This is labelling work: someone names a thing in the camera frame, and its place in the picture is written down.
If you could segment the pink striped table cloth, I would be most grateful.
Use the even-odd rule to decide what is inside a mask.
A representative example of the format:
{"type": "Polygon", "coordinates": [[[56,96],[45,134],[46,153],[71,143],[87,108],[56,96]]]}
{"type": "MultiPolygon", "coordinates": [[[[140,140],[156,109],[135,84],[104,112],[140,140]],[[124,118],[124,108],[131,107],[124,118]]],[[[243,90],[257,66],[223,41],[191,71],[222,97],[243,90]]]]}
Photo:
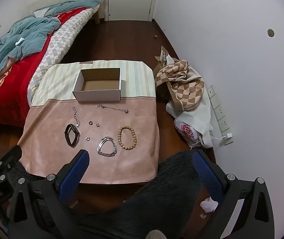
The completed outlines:
{"type": "Polygon", "coordinates": [[[19,140],[21,164],[37,176],[57,173],[79,150],[86,150],[90,163],[82,182],[90,184],[150,181],[157,174],[159,145],[153,72],[137,61],[52,66],[35,92],[19,140]],[[120,101],[76,100],[79,72],[91,68],[121,68],[120,101]],[[80,133],[74,148],[64,137],[70,123],[80,133]]]}

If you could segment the brown checkered cloth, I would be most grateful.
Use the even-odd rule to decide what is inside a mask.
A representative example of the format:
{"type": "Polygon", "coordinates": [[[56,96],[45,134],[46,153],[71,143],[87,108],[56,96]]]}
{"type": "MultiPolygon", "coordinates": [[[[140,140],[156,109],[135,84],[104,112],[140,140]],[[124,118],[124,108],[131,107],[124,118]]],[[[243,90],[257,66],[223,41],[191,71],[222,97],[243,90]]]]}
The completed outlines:
{"type": "Polygon", "coordinates": [[[179,111],[195,109],[204,93],[204,81],[187,61],[158,63],[153,70],[155,86],[166,84],[175,108],[179,111]]]}

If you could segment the crumpled white tissue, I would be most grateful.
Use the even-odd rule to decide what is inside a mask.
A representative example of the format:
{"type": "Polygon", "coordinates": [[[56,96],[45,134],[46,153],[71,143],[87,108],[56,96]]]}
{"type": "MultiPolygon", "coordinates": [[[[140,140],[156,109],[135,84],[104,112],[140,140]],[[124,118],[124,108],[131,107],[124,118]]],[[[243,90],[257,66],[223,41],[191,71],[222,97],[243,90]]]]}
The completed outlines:
{"type": "Polygon", "coordinates": [[[216,210],[219,203],[214,201],[211,197],[206,198],[200,203],[201,208],[205,213],[212,213],[216,210]]]}

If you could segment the white cardboard box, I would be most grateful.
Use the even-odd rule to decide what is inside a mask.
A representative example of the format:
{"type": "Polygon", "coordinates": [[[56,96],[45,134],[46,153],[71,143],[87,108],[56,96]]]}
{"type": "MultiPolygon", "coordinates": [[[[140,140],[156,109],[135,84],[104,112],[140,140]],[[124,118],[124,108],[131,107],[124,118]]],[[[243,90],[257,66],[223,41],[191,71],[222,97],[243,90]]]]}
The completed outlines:
{"type": "Polygon", "coordinates": [[[120,101],[121,68],[81,69],[73,95],[79,103],[120,101]]]}

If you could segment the white wall socket strip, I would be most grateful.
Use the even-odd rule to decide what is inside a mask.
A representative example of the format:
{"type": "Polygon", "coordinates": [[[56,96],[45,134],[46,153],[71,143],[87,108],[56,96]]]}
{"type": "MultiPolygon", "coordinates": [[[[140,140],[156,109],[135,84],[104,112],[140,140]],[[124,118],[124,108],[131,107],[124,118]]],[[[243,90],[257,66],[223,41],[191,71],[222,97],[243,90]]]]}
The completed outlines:
{"type": "MultiPolygon", "coordinates": [[[[211,107],[213,109],[215,118],[218,123],[219,130],[222,136],[225,136],[227,133],[232,133],[229,123],[226,118],[226,113],[222,107],[222,103],[217,95],[216,90],[214,89],[213,85],[210,85],[207,88],[207,93],[209,95],[211,107]]],[[[229,145],[233,143],[233,138],[222,140],[223,145],[229,145]]]]}

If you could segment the teal blue quilt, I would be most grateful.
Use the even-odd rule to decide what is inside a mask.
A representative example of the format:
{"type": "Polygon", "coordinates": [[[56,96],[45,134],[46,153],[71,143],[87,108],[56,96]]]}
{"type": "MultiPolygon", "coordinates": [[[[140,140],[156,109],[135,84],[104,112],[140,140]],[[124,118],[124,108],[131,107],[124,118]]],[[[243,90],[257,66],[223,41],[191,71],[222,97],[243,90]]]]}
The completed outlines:
{"type": "Polygon", "coordinates": [[[79,0],[45,7],[42,17],[27,16],[15,22],[0,37],[0,72],[9,61],[18,62],[43,50],[47,38],[56,31],[61,21],[57,15],[79,8],[94,8],[101,0],[79,0]]]}

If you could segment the white plastic bag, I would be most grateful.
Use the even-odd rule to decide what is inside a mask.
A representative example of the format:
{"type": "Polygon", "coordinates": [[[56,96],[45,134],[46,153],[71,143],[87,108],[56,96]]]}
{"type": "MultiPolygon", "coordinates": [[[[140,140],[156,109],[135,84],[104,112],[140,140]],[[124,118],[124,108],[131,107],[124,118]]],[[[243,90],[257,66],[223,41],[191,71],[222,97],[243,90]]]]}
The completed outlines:
{"type": "MultiPolygon", "coordinates": [[[[179,60],[168,57],[166,65],[172,64],[175,61],[179,60]]],[[[201,139],[211,138],[211,103],[205,86],[201,101],[195,109],[190,111],[179,111],[175,108],[172,100],[166,105],[166,110],[171,116],[173,116],[173,118],[175,118],[178,129],[180,129],[181,132],[184,132],[190,140],[188,142],[190,145],[201,139]]],[[[196,146],[211,148],[213,144],[212,141],[205,141],[197,144],[196,146]]]]}

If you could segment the checkered bed sheet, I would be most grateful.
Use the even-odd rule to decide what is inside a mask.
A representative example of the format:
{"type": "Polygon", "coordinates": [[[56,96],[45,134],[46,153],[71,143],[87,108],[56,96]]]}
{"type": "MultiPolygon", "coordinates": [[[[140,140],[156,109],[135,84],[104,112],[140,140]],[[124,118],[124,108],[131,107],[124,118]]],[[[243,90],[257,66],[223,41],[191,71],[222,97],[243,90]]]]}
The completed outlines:
{"type": "Polygon", "coordinates": [[[80,8],[79,12],[73,10],[63,14],[69,18],[53,33],[47,51],[30,79],[27,89],[29,105],[32,103],[35,92],[45,73],[52,66],[59,64],[60,61],[62,61],[62,58],[70,49],[79,32],[93,15],[98,12],[99,8],[100,6],[97,5],[93,8],[80,8]]]}

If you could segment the black smart band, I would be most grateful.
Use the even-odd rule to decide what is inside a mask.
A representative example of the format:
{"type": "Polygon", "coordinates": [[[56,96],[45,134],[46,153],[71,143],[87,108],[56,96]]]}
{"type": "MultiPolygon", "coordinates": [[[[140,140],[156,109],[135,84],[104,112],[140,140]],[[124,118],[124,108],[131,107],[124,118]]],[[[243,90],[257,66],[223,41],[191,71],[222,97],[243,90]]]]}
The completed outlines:
{"type": "Polygon", "coordinates": [[[80,133],[75,125],[72,123],[68,124],[65,131],[64,131],[64,137],[66,139],[67,145],[69,147],[74,148],[79,140],[80,133]]]}

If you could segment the red blanket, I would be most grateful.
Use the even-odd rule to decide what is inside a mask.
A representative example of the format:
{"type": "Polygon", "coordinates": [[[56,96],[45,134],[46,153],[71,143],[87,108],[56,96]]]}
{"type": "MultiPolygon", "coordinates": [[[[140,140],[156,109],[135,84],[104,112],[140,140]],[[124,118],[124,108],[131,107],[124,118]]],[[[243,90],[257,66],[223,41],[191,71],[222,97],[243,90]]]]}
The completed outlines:
{"type": "MultiPolygon", "coordinates": [[[[61,25],[69,18],[64,16],[64,13],[58,16],[61,25]]],[[[24,126],[29,111],[28,85],[47,51],[52,35],[48,36],[41,52],[13,64],[0,77],[0,124],[16,127],[24,126]]]]}

